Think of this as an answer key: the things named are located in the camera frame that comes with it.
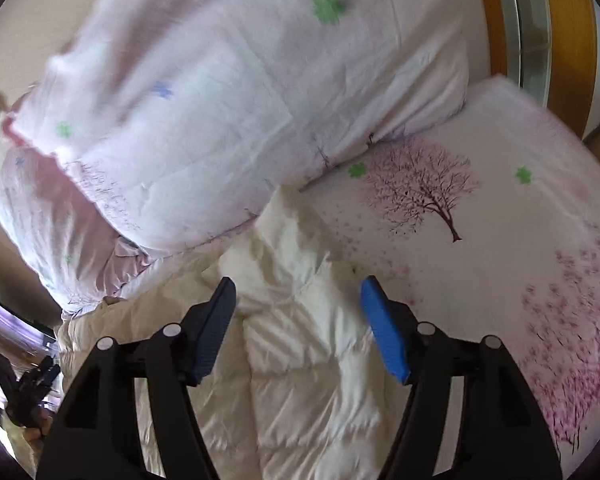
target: cherry blossom tree print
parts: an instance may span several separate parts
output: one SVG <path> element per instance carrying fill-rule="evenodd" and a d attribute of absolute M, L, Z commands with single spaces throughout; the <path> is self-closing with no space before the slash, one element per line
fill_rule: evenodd
<path fill-rule="evenodd" d="M 365 180 L 371 207 L 393 226 L 392 232 L 416 232 L 433 214 L 444 221 L 454 242 L 462 238 L 452 211 L 480 185 L 468 158 L 421 136 L 378 144 Z"/>
<path fill-rule="evenodd" d="M 527 286 L 522 306 L 532 344 L 518 362 L 556 446 L 580 445 L 587 413 L 600 407 L 600 229 L 577 254 L 555 253 L 562 271 L 542 294 Z"/>

